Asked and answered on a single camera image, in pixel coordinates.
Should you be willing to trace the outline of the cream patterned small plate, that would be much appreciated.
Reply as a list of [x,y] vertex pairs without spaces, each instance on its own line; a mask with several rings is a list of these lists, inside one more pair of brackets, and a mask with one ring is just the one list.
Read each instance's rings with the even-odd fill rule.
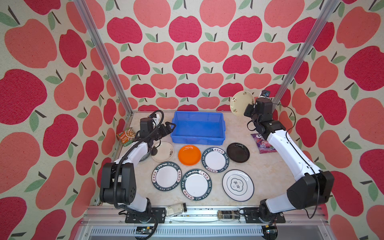
[[248,105],[253,105],[255,98],[248,91],[237,92],[230,101],[231,112],[238,117],[244,117],[245,110]]

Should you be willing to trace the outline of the black plate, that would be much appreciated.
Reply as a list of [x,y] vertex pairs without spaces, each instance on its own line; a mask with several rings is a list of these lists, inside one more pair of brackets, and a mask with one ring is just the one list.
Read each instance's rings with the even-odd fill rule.
[[236,163],[245,163],[250,158],[249,149],[241,143],[231,143],[227,147],[227,154]]

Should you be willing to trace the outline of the green-rim hao wei plate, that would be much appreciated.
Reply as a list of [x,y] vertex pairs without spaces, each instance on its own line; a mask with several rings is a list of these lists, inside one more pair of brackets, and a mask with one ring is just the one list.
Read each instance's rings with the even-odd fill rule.
[[179,165],[173,162],[163,162],[154,169],[151,180],[157,190],[168,192],[180,184],[182,175]]
[[203,152],[201,162],[209,172],[222,173],[229,167],[230,159],[223,149],[211,147]]
[[183,195],[192,201],[206,199],[212,192],[212,179],[205,171],[192,169],[187,171],[181,180]]

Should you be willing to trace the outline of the white plate green cloud outline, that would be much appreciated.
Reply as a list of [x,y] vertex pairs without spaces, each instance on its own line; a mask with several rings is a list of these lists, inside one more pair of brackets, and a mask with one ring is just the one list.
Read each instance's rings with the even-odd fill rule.
[[248,174],[240,170],[230,170],[222,179],[226,195],[234,201],[246,202],[252,198],[255,186]]

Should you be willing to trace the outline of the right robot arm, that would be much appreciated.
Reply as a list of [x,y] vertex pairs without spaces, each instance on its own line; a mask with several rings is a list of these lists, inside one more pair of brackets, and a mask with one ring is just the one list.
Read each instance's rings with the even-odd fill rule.
[[265,222],[282,212],[327,203],[335,181],[331,172],[322,171],[294,143],[285,126],[273,119],[272,110],[273,102],[261,97],[247,104],[244,111],[244,115],[251,118],[255,131],[275,148],[295,179],[285,193],[260,202],[259,215]]

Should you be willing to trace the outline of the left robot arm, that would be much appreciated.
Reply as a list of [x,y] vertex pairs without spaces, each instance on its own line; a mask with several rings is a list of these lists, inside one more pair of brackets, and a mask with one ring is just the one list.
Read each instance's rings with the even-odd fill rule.
[[152,152],[155,141],[171,134],[176,124],[165,122],[157,114],[143,118],[140,130],[134,134],[133,145],[122,157],[102,167],[100,201],[127,212],[152,213],[151,201],[137,193],[135,167]]

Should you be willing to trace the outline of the plain cream plate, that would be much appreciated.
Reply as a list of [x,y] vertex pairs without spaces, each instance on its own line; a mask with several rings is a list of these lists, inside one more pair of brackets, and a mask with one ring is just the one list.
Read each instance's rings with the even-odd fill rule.
[[172,158],[174,151],[174,147],[171,143],[158,142],[151,150],[151,157],[156,162],[166,162]]

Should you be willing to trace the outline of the orange noodle snack packet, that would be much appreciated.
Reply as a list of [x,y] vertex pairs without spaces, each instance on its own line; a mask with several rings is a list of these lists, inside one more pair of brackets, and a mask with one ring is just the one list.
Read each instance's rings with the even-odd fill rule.
[[136,132],[132,127],[125,129],[124,131],[117,134],[117,138],[120,140],[124,147],[129,146],[135,139]]

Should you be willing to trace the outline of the grey-green patterned plate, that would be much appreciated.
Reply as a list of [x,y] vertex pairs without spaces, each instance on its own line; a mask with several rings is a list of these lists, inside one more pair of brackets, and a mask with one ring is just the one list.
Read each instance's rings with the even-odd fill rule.
[[140,162],[145,161],[150,155],[151,155],[150,152],[146,153],[146,154],[140,159]]

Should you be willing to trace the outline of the orange plate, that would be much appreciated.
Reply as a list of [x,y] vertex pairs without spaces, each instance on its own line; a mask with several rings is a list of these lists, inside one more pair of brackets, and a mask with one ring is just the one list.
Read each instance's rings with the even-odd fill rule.
[[178,159],[185,166],[196,165],[201,160],[201,151],[194,145],[183,146],[179,150]]

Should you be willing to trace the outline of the purple candy bag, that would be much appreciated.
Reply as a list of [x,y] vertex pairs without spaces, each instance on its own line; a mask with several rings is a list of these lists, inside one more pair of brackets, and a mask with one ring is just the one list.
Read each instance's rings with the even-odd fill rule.
[[275,153],[276,149],[263,138],[261,134],[251,134],[254,141],[256,142],[260,154]]

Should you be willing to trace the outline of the beige connector box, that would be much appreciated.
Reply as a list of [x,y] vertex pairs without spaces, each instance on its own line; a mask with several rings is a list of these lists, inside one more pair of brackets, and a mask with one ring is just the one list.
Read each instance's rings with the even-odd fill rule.
[[166,207],[167,217],[176,216],[185,212],[187,212],[186,203],[178,203]]

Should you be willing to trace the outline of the small dark electronics module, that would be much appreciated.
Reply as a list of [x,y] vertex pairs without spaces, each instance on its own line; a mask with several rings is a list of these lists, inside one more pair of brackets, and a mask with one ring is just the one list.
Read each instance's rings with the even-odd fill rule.
[[217,212],[217,217],[219,220],[225,220],[225,221],[234,221],[234,220],[239,220],[241,218],[241,214],[237,210],[228,210],[228,211],[223,211],[219,210]]

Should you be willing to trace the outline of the aluminium frame post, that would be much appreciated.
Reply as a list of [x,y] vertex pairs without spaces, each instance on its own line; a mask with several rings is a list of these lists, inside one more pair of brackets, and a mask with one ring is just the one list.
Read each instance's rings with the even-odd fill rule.
[[282,97],[284,96],[286,90],[288,89],[291,81],[293,81],[296,73],[298,72],[300,66],[304,62],[307,54],[312,49],[315,41],[319,37],[320,33],[322,32],[323,28],[325,27],[327,21],[329,20],[330,16],[333,14],[335,9],[338,7],[338,4],[340,1],[336,0],[329,0],[324,3],[323,8],[321,9],[321,12],[316,19],[314,26],[312,27],[311,31],[309,32],[309,35],[307,39],[304,41],[303,46],[300,48],[298,55],[296,56],[296,59],[293,62],[293,65],[291,66],[288,74],[283,77],[283,82],[277,91],[275,97],[273,97],[272,102],[274,104],[273,110],[276,109],[278,104],[281,102]]
[[120,81],[120,78],[115,70],[115,67],[112,63],[112,60],[110,58],[110,55],[108,53],[108,50],[107,48],[105,47],[105,44],[103,42],[103,40],[101,39],[100,37],[100,34],[99,34],[99,31],[97,29],[97,26],[92,18],[92,14],[87,6],[87,3],[86,1],[79,1],[79,0],[74,0],[75,2],[75,5],[76,5],[76,8],[82,18],[82,21],[84,22],[88,32],[89,32],[89,35],[95,45],[95,48],[97,49],[98,51],[98,54],[101,58],[101,61],[105,67],[105,70],[107,72],[107,74],[109,75],[112,83],[113,83],[113,86],[115,88],[115,90],[117,91],[117,95],[119,96],[122,104],[123,104],[123,107],[125,108],[126,112],[127,112],[127,115],[129,117],[132,117],[133,116],[133,110],[131,108],[131,105],[128,101],[128,98],[125,94],[125,91],[124,91],[124,88],[123,88],[123,85]]

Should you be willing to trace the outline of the left aluminium frame post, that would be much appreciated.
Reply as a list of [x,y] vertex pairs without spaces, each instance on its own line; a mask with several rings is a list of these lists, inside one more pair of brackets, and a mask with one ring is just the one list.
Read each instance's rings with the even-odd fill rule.
[[98,54],[101,58],[101,61],[105,67],[105,70],[107,72],[107,74],[109,75],[112,83],[113,83],[113,86],[115,88],[115,90],[117,91],[117,95],[119,96],[122,104],[123,104],[123,107],[125,108],[126,112],[127,112],[127,115],[129,117],[132,117],[133,116],[133,110],[131,108],[131,105],[128,101],[128,98],[125,94],[125,91],[124,91],[124,88],[123,88],[123,85],[120,81],[120,78],[115,70],[115,67],[112,63],[112,60],[110,58],[110,55],[108,53],[108,50],[107,48],[105,47],[105,44],[103,42],[103,40],[101,39],[100,37],[100,34],[99,34],[99,31],[97,29],[97,26],[92,18],[92,14],[87,6],[87,3],[86,1],[79,1],[79,0],[74,0],[75,2],[75,5],[76,5],[76,8],[82,18],[82,21],[84,22],[88,32],[89,32],[89,35],[95,45],[95,48],[97,49],[98,51]]

